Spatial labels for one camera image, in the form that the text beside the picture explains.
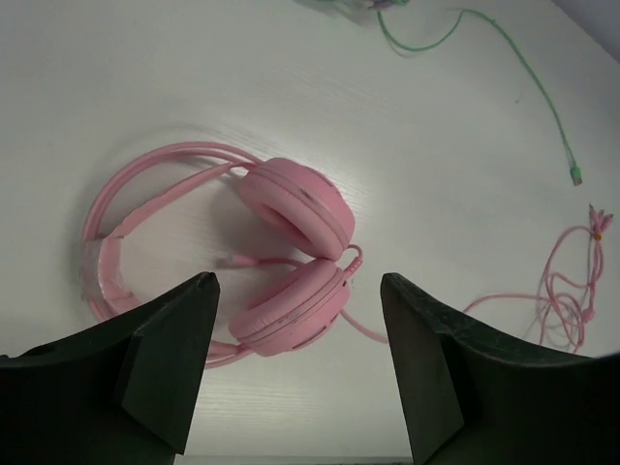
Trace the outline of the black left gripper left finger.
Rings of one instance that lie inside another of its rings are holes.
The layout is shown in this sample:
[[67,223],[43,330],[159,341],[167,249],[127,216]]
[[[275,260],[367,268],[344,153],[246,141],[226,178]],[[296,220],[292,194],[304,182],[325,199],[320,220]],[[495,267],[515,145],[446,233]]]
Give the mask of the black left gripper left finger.
[[142,306],[1,359],[5,464],[171,464],[187,445],[220,286],[203,272]]

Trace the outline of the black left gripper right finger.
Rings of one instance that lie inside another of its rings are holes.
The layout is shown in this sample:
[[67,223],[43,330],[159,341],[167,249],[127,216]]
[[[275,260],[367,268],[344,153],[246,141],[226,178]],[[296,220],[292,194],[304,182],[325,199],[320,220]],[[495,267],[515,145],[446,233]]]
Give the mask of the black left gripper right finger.
[[518,339],[397,273],[381,301],[415,463],[618,462],[618,355]]

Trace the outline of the pink headphones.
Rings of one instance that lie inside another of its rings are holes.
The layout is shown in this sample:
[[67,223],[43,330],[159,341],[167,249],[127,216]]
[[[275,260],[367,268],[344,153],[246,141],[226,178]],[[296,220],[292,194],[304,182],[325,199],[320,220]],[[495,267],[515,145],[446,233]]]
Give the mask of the pink headphones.
[[[210,157],[219,163],[147,201],[109,235],[99,235],[109,204],[125,184],[155,165],[183,156]],[[290,265],[293,271],[231,320],[234,343],[211,342],[206,368],[226,366],[250,355],[273,357],[303,349],[343,315],[350,297],[349,280],[361,266],[363,253],[352,242],[355,217],[338,189],[318,171],[289,159],[262,161],[223,143],[191,141],[138,157],[108,181],[91,205],[81,240],[85,250],[94,254],[93,266],[83,272],[82,279],[96,287],[84,296],[99,321],[140,306],[120,276],[123,240],[163,207],[233,169],[247,171],[239,183],[243,202],[312,260],[268,259],[269,264]]]

